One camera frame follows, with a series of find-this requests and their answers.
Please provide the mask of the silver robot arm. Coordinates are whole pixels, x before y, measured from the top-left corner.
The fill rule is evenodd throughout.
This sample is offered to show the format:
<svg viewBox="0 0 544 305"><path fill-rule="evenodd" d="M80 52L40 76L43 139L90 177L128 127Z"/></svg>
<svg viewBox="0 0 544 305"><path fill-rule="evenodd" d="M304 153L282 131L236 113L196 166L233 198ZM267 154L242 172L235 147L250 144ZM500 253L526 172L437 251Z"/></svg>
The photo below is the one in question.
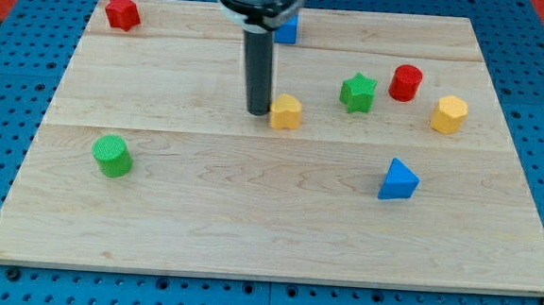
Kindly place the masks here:
<svg viewBox="0 0 544 305"><path fill-rule="evenodd" d="M246 110L269 113L273 83L275 31L307 0L217 0L227 18L243 29Z"/></svg>

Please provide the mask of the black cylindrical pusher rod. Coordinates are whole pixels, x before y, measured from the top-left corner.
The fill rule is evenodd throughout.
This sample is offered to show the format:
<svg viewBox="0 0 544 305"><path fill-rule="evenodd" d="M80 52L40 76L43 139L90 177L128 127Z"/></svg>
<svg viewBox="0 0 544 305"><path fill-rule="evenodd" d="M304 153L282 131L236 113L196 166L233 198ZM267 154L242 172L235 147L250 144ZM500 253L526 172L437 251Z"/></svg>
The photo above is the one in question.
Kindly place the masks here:
<svg viewBox="0 0 544 305"><path fill-rule="evenodd" d="M246 109L250 114L269 113L272 98L274 35L244 31Z"/></svg>

